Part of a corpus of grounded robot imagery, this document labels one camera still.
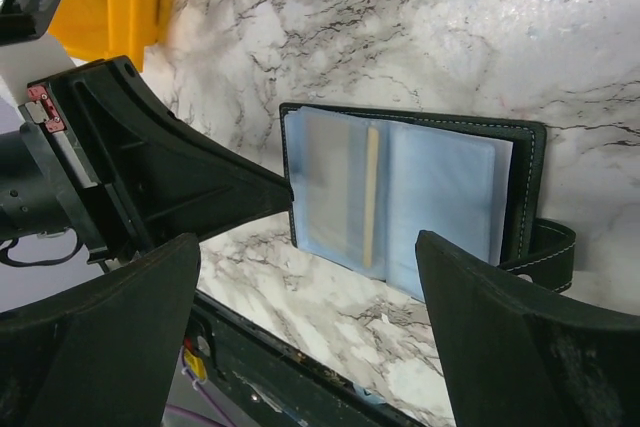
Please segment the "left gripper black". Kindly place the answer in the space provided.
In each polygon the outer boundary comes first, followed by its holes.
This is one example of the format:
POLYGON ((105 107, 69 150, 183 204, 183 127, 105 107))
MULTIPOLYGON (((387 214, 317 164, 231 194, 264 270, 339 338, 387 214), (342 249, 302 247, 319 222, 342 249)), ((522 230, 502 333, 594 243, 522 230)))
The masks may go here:
POLYGON ((287 211, 281 176, 177 118, 127 57, 32 81, 1 136, 1 239, 72 229, 89 259, 129 260, 287 211))

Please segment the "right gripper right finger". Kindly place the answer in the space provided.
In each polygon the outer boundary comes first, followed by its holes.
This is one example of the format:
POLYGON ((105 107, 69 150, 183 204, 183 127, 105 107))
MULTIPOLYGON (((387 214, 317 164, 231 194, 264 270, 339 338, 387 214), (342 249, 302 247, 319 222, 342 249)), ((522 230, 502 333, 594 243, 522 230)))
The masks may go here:
POLYGON ((416 257, 459 426, 636 426, 639 319, 553 293, 441 236, 416 257))

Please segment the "yellow plastic bin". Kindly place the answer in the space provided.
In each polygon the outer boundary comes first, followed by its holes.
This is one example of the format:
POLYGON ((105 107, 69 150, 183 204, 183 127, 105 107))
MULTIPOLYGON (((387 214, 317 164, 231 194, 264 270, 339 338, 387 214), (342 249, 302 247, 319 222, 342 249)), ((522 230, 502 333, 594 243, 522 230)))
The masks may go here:
POLYGON ((145 49, 166 41, 173 0, 61 0, 48 32, 69 56, 129 57, 144 69, 145 49))

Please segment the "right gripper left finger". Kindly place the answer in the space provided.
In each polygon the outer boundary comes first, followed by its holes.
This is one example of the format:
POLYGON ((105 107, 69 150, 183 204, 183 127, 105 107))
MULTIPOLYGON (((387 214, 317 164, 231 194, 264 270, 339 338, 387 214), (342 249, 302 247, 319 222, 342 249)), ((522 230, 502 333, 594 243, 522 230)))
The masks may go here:
POLYGON ((2 313, 2 425, 160 425, 199 270, 199 243, 183 234, 2 313))

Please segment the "black leather card holder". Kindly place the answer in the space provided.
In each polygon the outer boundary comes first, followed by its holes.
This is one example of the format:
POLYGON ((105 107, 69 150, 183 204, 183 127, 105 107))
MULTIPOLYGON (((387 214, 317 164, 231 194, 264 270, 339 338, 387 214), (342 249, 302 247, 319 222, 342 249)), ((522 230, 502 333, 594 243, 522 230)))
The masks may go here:
POLYGON ((575 233, 537 215, 547 129, 536 121, 302 103, 280 107, 293 244, 422 299, 415 244, 432 231, 555 292, 573 281, 575 233), (367 130, 379 131, 373 263, 363 265, 367 130), (494 181, 492 139, 513 143, 494 181))

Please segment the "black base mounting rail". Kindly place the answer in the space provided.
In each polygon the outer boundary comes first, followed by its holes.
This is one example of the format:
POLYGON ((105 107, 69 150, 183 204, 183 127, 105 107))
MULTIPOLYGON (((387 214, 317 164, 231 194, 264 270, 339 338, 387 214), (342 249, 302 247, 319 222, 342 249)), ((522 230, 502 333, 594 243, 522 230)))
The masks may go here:
POLYGON ((185 346, 207 382, 260 426, 418 426, 388 405, 218 301, 198 292, 185 346))

